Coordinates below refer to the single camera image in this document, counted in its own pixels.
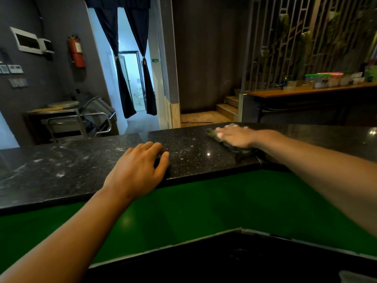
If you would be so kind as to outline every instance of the wooden step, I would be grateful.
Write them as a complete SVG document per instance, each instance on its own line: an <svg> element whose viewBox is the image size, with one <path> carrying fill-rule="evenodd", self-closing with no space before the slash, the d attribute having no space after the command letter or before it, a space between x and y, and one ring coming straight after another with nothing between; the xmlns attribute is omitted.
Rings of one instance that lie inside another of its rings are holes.
<svg viewBox="0 0 377 283"><path fill-rule="evenodd" d="M229 104L216 104L216 111L224 115L226 118L234 121L238 121L238 108Z"/></svg>
<svg viewBox="0 0 377 283"><path fill-rule="evenodd" d="M224 122L232 122L232 120L226 118L216 111L181 114L181 127L217 124Z"/></svg>
<svg viewBox="0 0 377 283"><path fill-rule="evenodd" d="M228 103L236 108L238 108L238 97L237 96L226 96L225 103Z"/></svg>

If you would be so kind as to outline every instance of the door frame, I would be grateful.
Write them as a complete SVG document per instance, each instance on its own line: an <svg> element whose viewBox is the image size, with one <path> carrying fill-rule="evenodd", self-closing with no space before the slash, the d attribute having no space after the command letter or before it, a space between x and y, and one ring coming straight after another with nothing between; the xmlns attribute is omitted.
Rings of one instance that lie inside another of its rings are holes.
<svg viewBox="0 0 377 283"><path fill-rule="evenodd" d="M130 54L133 54L133 53L136 54L136 58L138 60L141 89L143 91L143 99L144 99L145 109L147 109L147 101L146 101L145 87L144 87L144 74L143 74L143 71L141 69L141 62L140 62L139 51L121 51L121 52L118 53L118 55L130 55Z"/></svg>

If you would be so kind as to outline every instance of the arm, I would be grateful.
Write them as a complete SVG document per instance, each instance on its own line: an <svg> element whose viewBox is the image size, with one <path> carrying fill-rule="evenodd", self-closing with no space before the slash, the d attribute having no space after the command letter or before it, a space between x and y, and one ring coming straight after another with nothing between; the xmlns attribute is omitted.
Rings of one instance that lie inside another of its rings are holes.
<svg viewBox="0 0 377 283"><path fill-rule="evenodd" d="M286 137L273 130L217 128L233 146L271 155L322 194L347 217L377 237L377 164Z"/></svg>
<svg viewBox="0 0 377 283"><path fill-rule="evenodd" d="M105 183L71 219L0 276L4 282L79 282L118 217L151 192L169 166L160 143L139 144L118 160Z"/></svg>

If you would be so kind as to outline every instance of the red fire extinguisher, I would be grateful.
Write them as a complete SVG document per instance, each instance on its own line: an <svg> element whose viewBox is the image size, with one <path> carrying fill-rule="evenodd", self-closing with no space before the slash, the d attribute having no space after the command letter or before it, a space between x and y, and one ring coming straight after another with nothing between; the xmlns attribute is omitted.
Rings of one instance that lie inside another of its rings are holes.
<svg viewBox="0 0 377 283"><path fill-rule="evenodd" d="M76 36L70 36L68 38L68 47L72 57L72 62L76 67L86 67L84 61L84 55L82 54L80 39Z"/></svg>

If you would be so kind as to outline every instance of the green counter panel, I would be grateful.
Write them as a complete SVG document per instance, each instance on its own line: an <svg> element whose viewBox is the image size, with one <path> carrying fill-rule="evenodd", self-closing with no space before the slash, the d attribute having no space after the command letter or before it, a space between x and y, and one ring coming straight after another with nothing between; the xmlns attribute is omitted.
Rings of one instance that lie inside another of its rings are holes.
<svg viewBox="0 0 377 283"><path fill-rule="evenodd" d="M0 272L82 206L0 217ZM377 239L297 176L259 170L153 191L119 218L94 262L238 227L377 256Z"/></svg>

